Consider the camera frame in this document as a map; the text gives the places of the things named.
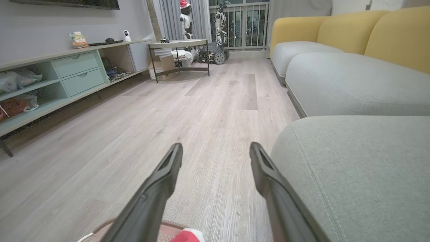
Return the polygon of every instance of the red santa hat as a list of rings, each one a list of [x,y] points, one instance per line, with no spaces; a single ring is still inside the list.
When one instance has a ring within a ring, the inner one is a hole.
[[[180,5],[180,9],[184,9],[186,7],[191,6],[191,4],[189,2],[187,2],[186,0],[181,0],[181,5]]]

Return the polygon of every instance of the sofa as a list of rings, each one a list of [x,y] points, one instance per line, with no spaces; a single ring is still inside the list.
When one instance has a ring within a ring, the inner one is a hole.
[[[301,117],[430,115],[430,6],[282,18],[270,56]]]
[[[430,6],[276,20],[271,159],[333,242],[430,238]]]

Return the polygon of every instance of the wheel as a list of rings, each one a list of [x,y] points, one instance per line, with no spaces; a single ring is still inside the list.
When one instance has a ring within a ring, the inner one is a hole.
[[[225,54],[225,60],[228,60],[228,58],[230,58],[230,51],[225,50],[224,54]]]
[[[225,62],[225,54],[224,54],[224,52],[217,52],[217,53],[215,53],[214,61],[215,61],[215,64],[217,64],[217,65],[224,64],[224,62]]]

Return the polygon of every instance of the black metal table frame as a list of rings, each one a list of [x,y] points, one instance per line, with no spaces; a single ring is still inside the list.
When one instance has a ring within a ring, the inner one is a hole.
[[[158,78],[157,78],[158,76],[162,76],[162,75],[166,75],[166,74],[170,74],[170,73],[178,72],[178,71],[208,71],[208,76],[211,76],[210,72],[209,72],[209,48],[208,48],[208,41],[207,40],[206,40],[206,44],[204,44],[204,46],[205,45],[206,45],[206,62],[208,63],[207,68],[206,67],[180,67],[178,48],[176,47],[176,57],[178,58],[178,68],[168,70],[168,71],[159,72],[159,73],[155,72],[154,58],[152,57],[152,50],[156,50],[159,48],[151,48],[150,45],[148,45],[149,54],[151,55],[152,68],[154,69],[155,80],[157,81],[157,83],[158,83]]]

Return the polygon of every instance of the drawer handle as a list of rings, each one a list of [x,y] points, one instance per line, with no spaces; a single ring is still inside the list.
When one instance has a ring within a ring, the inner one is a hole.
[[[74,60],[77,60],[79,58],[79,56],[80,56],[80,54],[79,55],[75,55],[75,56],[70,56],[70,58],[72,58]]]

